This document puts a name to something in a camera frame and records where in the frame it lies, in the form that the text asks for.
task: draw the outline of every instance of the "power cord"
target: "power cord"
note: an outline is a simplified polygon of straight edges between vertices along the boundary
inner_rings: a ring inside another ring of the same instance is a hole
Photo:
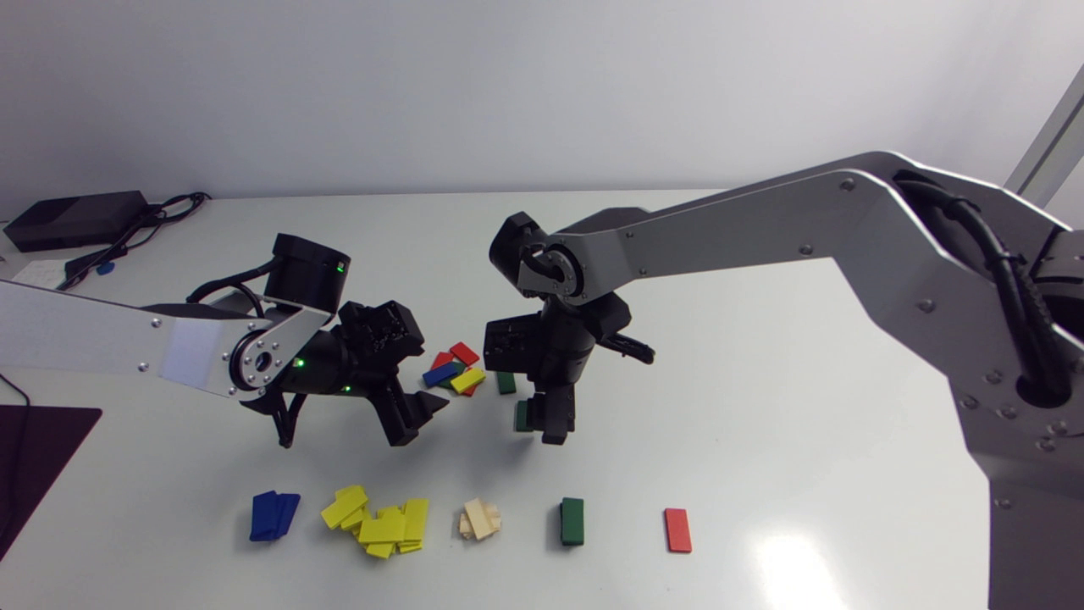
[[[90,272],[91,269],[109,260],[113,260],[114,258],[118,258],[120,256],[128,254],[128,250],[133,247],[139,247],[145,244],[146,242],[151,241],[155,234],[157,234],[158,230],[162,229],[162,226],[166,224],[171,224],[173,222],[179,222],[188,218],[196,209],[198,209],[204,204],[205,200],[209,198],[214,197],[211,197],[209,194],[203,191],[196,191],[193,193],[172,196],[160,204],[149,205],[146,212],[143,213],[140,218],[138,218],[134,222],[132,222],[132,224],[128,228],[128,230],[126,230],[124,234],[120,235],[120,238],[115,241],[112,245],[109,245],[104,249],[100,249],[92,254],[88,254],[86,256],[76,258],[75,260],[72,260],[67,264],[65,264],[65,274],[67,275],[67,278],[65,278],[64,282],[56,287],[56,289],[65,290],[75,287],[76,285],[79,284],[79,282],[86,278],[87,274]],[[170,207],[185,200],[191,202],[189,207],[176,213],[172,215],[169,213],[168,209]],[[128,241],[131,239],[137,232],[139,232],[141,229],[149,229],[152,226],[153,230],[149,235],[136,242],[134,244],[128,245]]]
[[[23,458],[23,445],[26,441],[26,428],[27,423],[30,420],[30,408],[33,407],[30,403],[30,398],[23,392],[23,389],[11,382],[10,379],[0,375],[0,381],[3,381],[8,387],[10,387],[15,392],[18,392],[23,397],[23,402],[25,407],[23,410],[23,421],[20,424],[20,431],[17,441],[15,441],[15,456],[11,462],[11,472],[8,479],[8,516],[4,517],[3,525],[0,527],[0,537],[3,537],[8,533],[8,528],[11,525],[12,518],[15,516],[15,477],[18,475],[18,466]]]
[[[1002,312],[1020,361],[1021,398],[1036,406],[1056,407],[1069,400],[1072,388],[1068,363],[1058,351],[1054,322],[1046,301],[1012,254],[982,218],[979,206],[951,193],[913,171],[901,171],[895,183],[904,194],[941,209],[945,218],[959,222],[982,250],[984,264],[994,277]]]

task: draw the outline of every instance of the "yellow block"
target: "yellow block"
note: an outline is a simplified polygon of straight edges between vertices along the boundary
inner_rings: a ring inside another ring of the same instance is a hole
[[[425,519],[429,514],[429,501],[426,498],[411,498],[403,506],[403,516],[406,518],[406,530],[403,532],[403,540],[410,542],[421,542],[425,537]]]
[[[486,379],[486,372],[473,368],[467,369],[463,372],[463,375],[452,380],[452,390],[455,390],[456,394],[462,394],[481,384],[483,379]]]
[[[344,519],[343,522],[339,523],[339,528],[343,528],[344,530],[353,530],[354,528],[361,525],[362,521],[366,521],[372,518],[373,516],[369,514],[369,508],[366,503],[365,506],[362,506],[358,510],[351,512],[349,517]]]
[[[335,490],[335,499],[339,499],[339,496],[351,490],[361,490],[361,493],[365,493],[365,489],[361,485],[350,485],[348,488],[343,488],[341,490]]]
[[[358,542],[361,544],[373,543],[401,543],[403,533],[406,531],[406,518],[399,512],[398,507],[380,509],[380,517],[362,521],[361,531],[358,532]]]
[[[493,525],[489,522],[486,509],[481,505],[481,499],[475,498],[463,505],[467,519],[470,521],[470,529],[475,531],[475,537],[483,540],[493,534]]]
[[[380,559],[387,559],[391,557],[391,554],[395,550],[396,550],[396,543],[371,544],[365,547],[365,553],[372,555],[373,557],[379,557]]]
[[[334,530],[351,512],[365,506],[366,502],[369,502],[369,497],[365,495],[364,490],[361,489],[361,485],[347,488],[343,490],[343,494],[335,498],[335,502],[331,506],[320,511],[320,517],[323,517],[324,523],[327,524],[330,530]]]

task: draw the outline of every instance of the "black cable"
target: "black cable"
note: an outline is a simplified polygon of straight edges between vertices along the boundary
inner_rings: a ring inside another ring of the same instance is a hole
[[[1028,402],[1043,406],[1063,404],[1072,390],[1068,367],[1061,362],[1053,322],[1042,295],[1031,276],[997,233],[982,218],[979,208],[919,174],[895,180],[905,194],[939,207],[950,220],[959,222],[978,244],[986,269],[994,277],[1009,336],[1020,361],[1024,384],[1019,390]]]
[[[196,191],[193,193],[170,197],[157,205],[147,206],[147,212],[142,215],[136,222],[132,222],[132,224],[128,228],[128,230],[126,230],[117,241],[113,242],[113,245],[95,252],[98,255],[91,258],[91,261],[88,264],[80,268],[77,272],[68,274],[67,278],[64,280],[64,282],[61,283],[61,285],[59,285],[56,289],[64,290],[74,287],[79,282],[81,282],[87,276],[87,273],[89,273],[90,270],[93,269],[94,267],[98,267],[99,264],[102,264],[114,258],[122,256],[124,254],[127,254],[127,251],[132,247],[139,247],[145,244],[146,242],[151,241],[151,237],[153,237],[155,233],[158,232],[158,229],[162,228],[163,224],[177,222],[183,220],[184,218],[188,218],[193,211],[198,209],[199,206],[202,206],[204,202],[207,200],[208,198],[212,197],[203,191]],[[183,200],[192,202],[191,205],[183,211],[179,211],[172,216],[168,215],[165,211],[166,208],[177,205],[178,203],[181,203]],[[140,242],[136,243],[133,246],[127,245],[128,239],[132,238],[132,236],[140,229],[146,229],[151,226],[154,226],[154,230],[151,231],[150,235],[147,235]]]
[[[257,298],[256,293],[251,290],[247,285],[237,282],[230,284],[230,287],[237,288],[242,294],[248,297],[248,301],[253,303],[253,309],[256,310],[256,315],[260,319],[266,319],[267,314],[263,313],[263,307],[260,304],[260,299]]]
[[[242,282],[247,282],[248,280],[255,280],[256,277],[267,274],[274,270],[275,267],[282,261],[282,258],[275,256],[271,260],[256,267],[255,269],[249,269],[247,271],[242,271],[240,273],[234,273],[230,276],[222,277],[220,280],[211,280],[204,283],[199,287],[192,290],[184,300],[186,302],[199,302],[207,297],[208,294],[222,289],[223,287],[230,287],[231,285],[238,284]]]
[[[18,476],[20,463],[23,460],[23,445],[26,441],[26,429],[27,423],[30,421],[30,408],[33,407],[30,403],[30,398],[23,392],[23,389],[11,382],[10,379],[0,375],[0,381],[3,381],[12,390],[18,392],[23,397],[23,402],[25,407],[23,410],[23,421],[20,424],[20,431],[17,441],[15,442],[15,456],[11,460],[11,472],[10,479],[8,480],[8,516],[4,518],[3,525],[0,527],[0,537],[3,537],[8,533],[8,528],[11,525],[11,521],[15,516],[15,477]]]

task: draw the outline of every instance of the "blue block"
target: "blue block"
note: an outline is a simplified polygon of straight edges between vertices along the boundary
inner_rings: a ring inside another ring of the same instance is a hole
[[[297,512],[297,505],[301,502],[298,494],[279,494],[279,528],[275,537],[281,538],[289,531],[289,524],[294,521],[294,514]]]
[[[253,496],[253,531],[248,540],[274,540],[279,531],[279,498],[273,491]]]
[[[434,386],[440,384],[446,379],[453,378],[460,374],[460,371],[455,368],[455,365],[448,363],[447,365],[441,365],[431,372],[426,372],[422,374],[422,379],[425,380],[426,388],[433,388]]]

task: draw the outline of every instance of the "white wall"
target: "white wall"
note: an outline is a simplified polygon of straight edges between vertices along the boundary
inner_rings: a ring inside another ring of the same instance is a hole
[[[0,217],[731,186],[870,148],[1002,182],[1084,61],[1036,0],[3,0]]]

